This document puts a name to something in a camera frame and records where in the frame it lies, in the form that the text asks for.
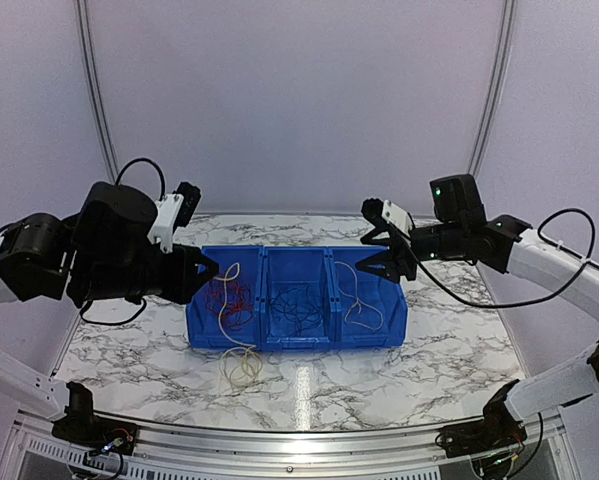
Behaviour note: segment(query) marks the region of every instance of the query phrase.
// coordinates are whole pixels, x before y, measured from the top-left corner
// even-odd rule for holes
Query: white rope
[[[350,308],[348,309],[348,312],[346,313],[346,316],[344,318],[344,322],[346,322],[349,325],[359,325],[360,327],[367,328],[368,330],[372,330],[373,332],[376,332],[377,330],[380,330],[381,327],[383,327],[383,313],[378,308],[375,308],[372,305],[367,304],[366,302],[362,301],[359,298],[359,279],[357,278],[357,273],[355,272],[354,268],[352,268],[350,265],[348,265],[347,263],[344,263],[344,262],[335,262],[335,265],[343,265],[343,266],[345,266],[346,268],[348,268],[348,270],[350,270],[352,272],[352,275],[355,277],[355,294],[354,295],[350,295],[349,293],[344,292],[341,289],[341,286],[339,286],[339,293],[341,293],[344,297],[354,298],[355,299],[354,303],[352,305],[350,305]],[[348,317],[350,317],[350,313],[352,312],[352,310],[355,307],[358,308],[357,315],[361,314],[361,311],[363,310],[363,307],[368,307],[371,310],[374,310],[375,312],[377,312],[379,314],[379,318],[381,319],[381,322],[379,323],[378,326],[373,327],[373,326],[368,325],[368,324],[363,323],[363,322],[349,320]]]
[[[236,267],[237,273],[233,276],[230,276],[230,272]],[[230,335],[228,335],[223,328],[221,323],[221,317],[223,316],[223,311],[228,306],[228,282],[232,282],[236,280],[239,274],[241,273],[241,265],[236,262],[230,265],[228,270],[226,270],[226,274],[224,277],[215,277],[215,280],[223,282],[223,306],[221,310],[219,310],[219,315],[217,315],[217,322],[219,323],[219,329],[224,337],[230,340],[237,347],[233,347],[229,350],[226,350],[219,361],[222,363],[220,369],[224,378],[228,381],[231,387],[233,388],[245,388],[254,382],[257,381],[261,370],[263,369],[263,360],[261,356],[254,351],[257,348],[256,345],[252,345],[250,343],[243,343],[239,340],[235,340]],[[228,371],[228,358],[235,358],[239,362],[232,370]]]

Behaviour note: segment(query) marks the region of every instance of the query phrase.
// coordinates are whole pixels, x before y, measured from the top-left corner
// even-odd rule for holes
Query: white wall
[[[427,214],[430,178],[467,169],[502,5],[92,2],[120,163],[190,179],[203,211]],[[128,181],[157,191],[145,167]]]
[[[599,1],[520,2],[506,83],[479,188],[490,217],[510,213],[538,224],[578,206],[598,228]],[[580,251],[585,221],[568,218],[547,232]],[[496,300],[544,291],[484,269]],[[531,373],[579,353],[599,337],[591,318],[561,300],[503,312]],[[564,411],[584,479],[599,480],[599,398]]]
[[[105,170],[70,1],[0,0],[0,226],[75,213]],[[0,347],[49,372],[67,302],[0,305]],[[0,394],[0,456],[17,403]]]

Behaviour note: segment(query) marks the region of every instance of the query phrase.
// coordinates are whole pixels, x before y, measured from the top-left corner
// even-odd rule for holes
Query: red cable
[[[221,324],[226,331],[239,332],[253,317],[252,291],[243,275],[239,279],[227,282],[225,290],[228,293],[228,302],[221,316]],[[206,289],[205,304],[206,309],[215,318],[219,317],[224,300],[224,282],[211,280]],[[242,318],[244,312],[249,314],[246,318]]]

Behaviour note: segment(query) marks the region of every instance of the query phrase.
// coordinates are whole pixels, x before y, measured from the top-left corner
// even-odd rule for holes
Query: white string
[[[101,474],[97,474],[94,477],[91,476],[82,476],[80,474],[78,474],[77,472],[72,470],[72,467],[70,466],[70,452],[72,451],[72,442],[70,442],[68,444],[68,450],[66,450],[64,452],[64,457],[66,459],[66,468],[68,469],[68,471],[70,472],[70,478],[72,480],[99,480],[99,478],[101,477]]]
[[[373,332],[380,330],[381,327],[383,327],[383,313],[378,308],[375,308],[372,305],[369,305],[366,302],[363,302],[359,298],[359,279],[357,278],[357,273],[355,272],[354,268],[352,268],[350,265],[348,265],[347,263],[344,263],[344,262],[335,262],[335,265],[343,265],[344,267],[347,267],[348,270],[350,270],[352,272],[352,275],[355,277],[355,294],[354,295],[350,295],[350,294],[344,292],[341,289],[341,286],[339,286],[339,293],[341,293],[344,297],[355,299],[355,302],[352,305],[350,305],[350,308],[348,309],[348,312],[346,313],[344,322],[346,322],[348,325],[359,325],[360,327],[367,328],[368,330],[372,330]],[[381,318],[381,322],[379,323],[379,325],[377,327],[372,327],[366,323],[349,320],[348,317],[350,316],[350,313],[352,312],[352,310],[355,307],[358,307],[357,315],[361,314],[363,307],[368,307],[371,310],[374,310],[375,312],[377,312],[379,314],[379,318]]]
[[[237,273],[233,276],[230,276],[230,272],[233,268],[237,269]],[[230,265],[228,270],[226,270],[226,274],[224,277],[215,277],[215,280],[223,282],[223,306],[221,310],[219,310],[219,315],[217,315],[217,322],[219,323],[219,329],[224,337],[230,340],[237,347],[233,347],[229,350],[226,350],[219,361],[222,363],[221,365],[221,373],[224,378],[230,383],[230,386],[235,388],[244,388],[252,383],[254,383],[259,377],[259,373],[263,369],[263,360],[261,356],[254,351],[257,348],[256,345],[252,345],[250,343],[243,343],[239,340],[235,340],[230,335],[226,333],[221,324],[221,317],[223,316],[223,311],[228,306],[228,282],[232,282],[236,280],[239,274],[241,273],[241,265],[239,262],[233,263]],[[236,358],[239,361],[239,364],[228,372],[228,358]],[[239,373],[239,369],[241,369],[240,375],[235,377],[235,374]]]

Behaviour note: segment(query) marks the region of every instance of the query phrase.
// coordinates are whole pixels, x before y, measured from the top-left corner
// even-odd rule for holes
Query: blue plastic bin
[[[335,298],[325,248],[264,250],[261,349],[334,348]]]
[[[219,264],[219,276],[224,277],[230,266],[239,262],[241,273],[230,287],[228,298],[232,304],[233,288],[244,288],[239,298],[243,300],[242,310],[233,315],[225,311],[223,325],[229,336],[243,343],[258,345],[261,339],[259,305],[261,296],[261,278],[263,264],[263,247],[260,246],[226,246],[204,247],[207,255]],[[190,344],[197,348],[232,348],[236,345],[228,340],[219,328],[217,314],[224,302],[223,282],[212,280],[195,294],[187,307],[188,338]]]
[[[401,286],[355,268],[355,263],[359,260],[382,250],[384,249],[370,247],[329,249],[337,305],[335,341],[338,348],[398,347],[406,338],[408,306]],[[358,298],[381,312],[383,324],[379,313],[365,305],[362,305],[360,312],[358,307],[354,307],[346,322],[346,314],[356,302],[355,279],[352,272],[338,262],[354,269],[358,279]]]

